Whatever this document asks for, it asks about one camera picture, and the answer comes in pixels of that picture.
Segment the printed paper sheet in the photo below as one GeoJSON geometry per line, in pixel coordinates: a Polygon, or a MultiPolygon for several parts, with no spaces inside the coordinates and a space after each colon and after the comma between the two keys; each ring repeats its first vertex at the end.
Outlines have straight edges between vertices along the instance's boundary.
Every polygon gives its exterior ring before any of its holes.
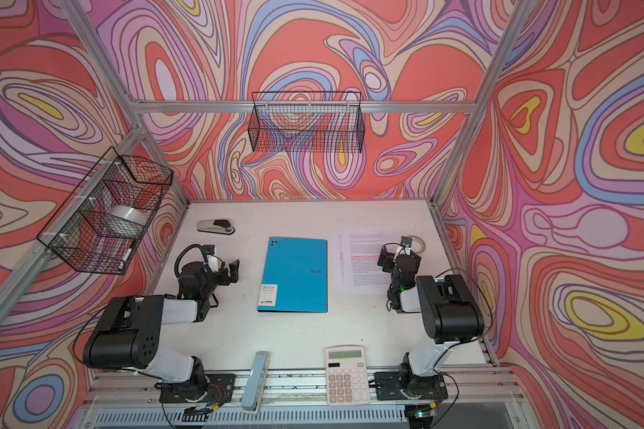
{"type": "Polygon", "coordinates": [[[379,265],[382,248],[395,252],[397,232],[356,229],[340,230],[333,236],[335,288],[348,296],[385,296],[390,274],[379,265]]]}

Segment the blue folder black inside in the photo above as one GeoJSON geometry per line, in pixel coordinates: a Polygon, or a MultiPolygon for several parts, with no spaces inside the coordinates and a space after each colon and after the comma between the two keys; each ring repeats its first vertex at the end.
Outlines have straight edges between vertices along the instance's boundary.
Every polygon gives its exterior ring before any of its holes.
{"type": "Polygon", "coordinates": [[[271,237],[257,311],[324,314],[327,279],[327,241],[271,237]]]}

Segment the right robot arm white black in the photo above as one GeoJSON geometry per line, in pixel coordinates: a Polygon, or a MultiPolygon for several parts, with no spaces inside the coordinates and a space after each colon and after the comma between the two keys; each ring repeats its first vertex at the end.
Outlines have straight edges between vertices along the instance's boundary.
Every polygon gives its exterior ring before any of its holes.
{"type": "Polygon", "coordinates": [[[484,316],[461,275],[419,275],[421,257],[407,247],[380,250],[377,265],[390,274],[386,308],[418,314],[425,335],[407,352],[396,372],[377,372],[377,399],[433,400],[447,398],[441,368],[455,348],[477,341],[485,331],[484,316]]]}

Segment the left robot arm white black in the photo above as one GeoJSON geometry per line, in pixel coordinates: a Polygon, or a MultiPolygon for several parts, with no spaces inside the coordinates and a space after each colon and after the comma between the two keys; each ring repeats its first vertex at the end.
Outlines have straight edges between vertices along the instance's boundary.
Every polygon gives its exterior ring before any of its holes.
{"type": "Polygon", "coordinates": [[[199,357],[184,355],[161,343],[165,325],[203,322],[219,306],[215,290],[239,281],[240,261],[213,271],[209,262],[192,262],[177,272],[177,296],[150,295],[112,300],[83,349],[88,368],[126,370],[157,380],[161,404],[206,402],[221,406],[232,400],[233,375],[211,380],[199,357]]]}

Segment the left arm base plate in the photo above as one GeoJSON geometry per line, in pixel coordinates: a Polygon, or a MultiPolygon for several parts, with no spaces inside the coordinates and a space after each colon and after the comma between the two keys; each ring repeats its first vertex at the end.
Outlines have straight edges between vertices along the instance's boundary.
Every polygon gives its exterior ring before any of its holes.
{"type": "Polygon", "coordinates": [[[158,382],[155,388],[160,391],[163,404],[220,404],[230,402],[234,393],[236,374],[207,374],[205,382],[193,384],[191,380],[180,384],[158,382]]]}

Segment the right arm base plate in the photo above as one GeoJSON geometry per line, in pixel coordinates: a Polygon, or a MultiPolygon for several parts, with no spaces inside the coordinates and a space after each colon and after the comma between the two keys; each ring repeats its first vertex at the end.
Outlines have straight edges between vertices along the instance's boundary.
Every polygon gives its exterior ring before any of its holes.
{"type": "Polygon", "coordinates": [[[398,371],[376,372],[374,386],[378,400],[432,400],[440,403],[448,398],[442,374],[420,377],[398,371]]]}

